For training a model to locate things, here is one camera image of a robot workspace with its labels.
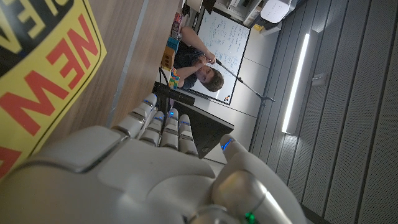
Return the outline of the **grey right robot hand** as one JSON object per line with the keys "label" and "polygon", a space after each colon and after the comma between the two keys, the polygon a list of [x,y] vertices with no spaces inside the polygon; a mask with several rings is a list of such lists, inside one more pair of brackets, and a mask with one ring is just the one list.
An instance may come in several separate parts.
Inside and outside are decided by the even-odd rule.
{"label": "grey right robot hand", "polygon": [[305,223],[284,182],[232,135],[214,173],[192,116],[148,95],[113,128],[82,129],[1,182],[2,223]]}

